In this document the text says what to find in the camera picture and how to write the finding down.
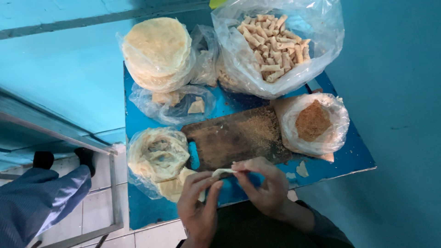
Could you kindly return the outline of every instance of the blue tabletop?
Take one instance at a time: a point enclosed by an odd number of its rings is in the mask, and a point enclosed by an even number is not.
[[[324,72],[316,78],[316,81],[323,88],[323,92],[332,93],[337,96],[335,89]],[[126,134],[129,140],[138,131],[164,126],[146,117],[131,101],[129,101],[129,95],[131,94],[133,83],[134,81],[132,77],[126,67],[124,67]],[[209,116],[209,119],[257,108],[263,105],[269,105],[268,100],[256,96],[229,93],[223,91],[220,87],[209,88],[209,90],[212,91],[217,100],[216,108]],[[309,89],[306,86],[303,86],[300,89],[283,96],[283,98],[308,94],[310,93],[308,90]],[[193,157],[193,161],[198,161],[195,146],[191,143],[189,145],[189,150]],[[301,154],[294,154],[292,160],[285,164],[278,164],[277,167],[285,173],[290,173],[287,177],[290,181],[290,188],[296,188],[322,180],[328,180],[375,168],[375,162],[352,122],[346,136],[346,143],[339,151],[334,153],[334,158],[334,163],[329,163],[325,160],[306,157]],[[306,169],[309,173],[308,177],[302,177],[296,172],[296,167],[301,161],[304,161],[306,164]],[[194,169],[197,166],[197,163],[192,164]],[[250,179],[255,185],[259,185],[263,181],[263,177],[259,174],[251,174]],[[157,222],[178,218],[176,203],[172,203],[166,198],[152,200],[136,186],[130,183],[128,184],[128,195],[130,228],[133,230]],[[247,196],[237,184],[235,177],[224,179],[224,186],[220,192],[218,205],[226,206],[244,200],[247,200]]]

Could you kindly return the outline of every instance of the wooden cutting board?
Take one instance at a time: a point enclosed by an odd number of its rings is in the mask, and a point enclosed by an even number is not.
[[[259,156],[274,164],[292,157],[282,144],[279,122],[270,106],[192,123],[181,131],[188,142],[196,143],[199,172],[230,168],[233,162]]]

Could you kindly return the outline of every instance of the black shoe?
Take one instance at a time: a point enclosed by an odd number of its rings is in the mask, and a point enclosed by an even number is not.
[[[33,168],[51,169],[54,155],[50,151],[36,151],[34,153]]]
[[[86,165],[90,169],[90,177],[95,176],[95,167],[93,166],[93,153],[91,149],[87,149],[84,147],[77,148],[74,150],[75,154],[80,159],[81,165]]]

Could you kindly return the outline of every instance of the plastic bag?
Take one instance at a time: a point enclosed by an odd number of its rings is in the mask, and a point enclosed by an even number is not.
[[[290,70],[275,83],[262,80],[258,62],[236,27],[244,15],[288,15],[286,29],[301,38],[310,38],[311,60]],[[299,89],[323,72],[339,55],[344,38],[340,0],[229,0],[211,13],[221,47],[225,74],[232,82],[219,81],[233,92],[275,99]]]
[[[322,109],[328,112],[331,126],[313,142],[307,142],[299,138],[295,122],[300,112],[314,100],[319,101]],[[309,154],[324,155],[336,152],[344,145],[349,128],[349,114],[341,98],[325,93],[305,94],[291,102],[281,115],[280,124],[290,145]]]
[[[191,84],[217,86],[215,63],[219,56],[219,43],[214,28],[196,25],[191,32],[191,46],[196,53]]]
[[[165,125],[186,125],[201,121],[207,118],[216,106],[216,98],[206,88],[194,85],[185,85],[171,93],[163,94],[165,102],[153,102],[154,92],[141,88],[136,83],[132,86],[132,93],[129,100],[150,117]],[[179,103],[173,105],[172,97],[168,94],[177,94],[183,97]],[[205,103],[203,113],[188,113],[190,106],[196,101],[196,97],[201,97]]]
[[[190,47],[189,54],[180,68],[166,68],[152,64],[149,58],[125,42],[122,34],[116,33],[116,39],[123,53],[127,70],[139,86],[154,92],[167,93],[179,89],[192,79],[192,69],[196,61],[193,48]]]
[[[127,146],[128,181],[151,199],[159,199],[158,184],[175,179],[189,156],[187,138],[175,128],[137,132]]]

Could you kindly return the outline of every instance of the blue pants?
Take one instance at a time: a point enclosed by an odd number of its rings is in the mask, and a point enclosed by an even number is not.
[[[91,185],[89,168],[80,165],[63,177],[53,170],[31,168],[1,186],[1,247],[25,248],[35,236],[71,213]]]

